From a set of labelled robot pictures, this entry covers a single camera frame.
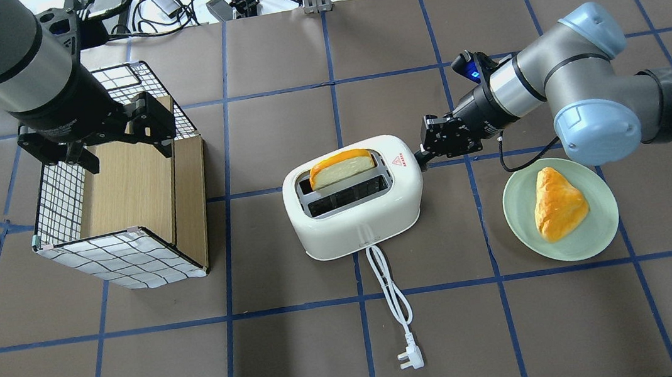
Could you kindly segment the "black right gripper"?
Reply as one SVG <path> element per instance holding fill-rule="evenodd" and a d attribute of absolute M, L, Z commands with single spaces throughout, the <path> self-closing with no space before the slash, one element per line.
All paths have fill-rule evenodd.
<path fill-rule="evenodd" d="M 518 121 L 518 116 L 498 104 L 491 85 L 491 76 L 511 59 L 508 56 L 496 62 L 483 52 L 462 52 L 451 63 L 454 72 L 476 86 L 459 100 L 454 111 L 441 117 L 423 116 L 421 150 L 415 152 L 421 172 L 427 171 L 437 156 L 454 158 L 481 151 L 483 139 Z"/>

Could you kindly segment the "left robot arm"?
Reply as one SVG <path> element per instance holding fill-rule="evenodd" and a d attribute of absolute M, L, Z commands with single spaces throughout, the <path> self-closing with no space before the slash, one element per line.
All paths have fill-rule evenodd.
<path fill-rule="evenodd" d="M 108 16 L 88 15 L 80 0 L 35 14 L 19 0 L 0 0 L 0 111 L 25 127 L 18 144 L 42 165 L 99 173 L 89 147 L 114 141 L 173 155 L 171 110 L 146 92 L 116 102 L 80 62 L 81 50 L 109 41 Z"/>

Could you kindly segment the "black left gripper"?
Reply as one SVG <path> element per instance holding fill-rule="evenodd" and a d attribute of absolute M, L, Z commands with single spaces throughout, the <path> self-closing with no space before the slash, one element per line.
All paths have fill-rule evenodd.
<path fill-rule="evenodd" d="M 22 126 L 42 137 L 19 138 L 23 150 L 42 165 L 56 165 L 66 154 L 64 143 L 79 141 L 92 134 L 101 134 L 109 118 L 123 117 L 127 112 L 128 143 L 152 145 L 165 158 L 173 157 L 173 140 L 177 131 L 170 96 L 155 97 L 139 92 L 125 106 L 116 102 L 91 72 L 82 66 L 73 67 L 63 89 L 43 106 L 29 111 L 14 112 Z M 69 147 L 70 164 L 78 165 L 91 174 L 100 173 L 100 163 L 85 145 Z"/>

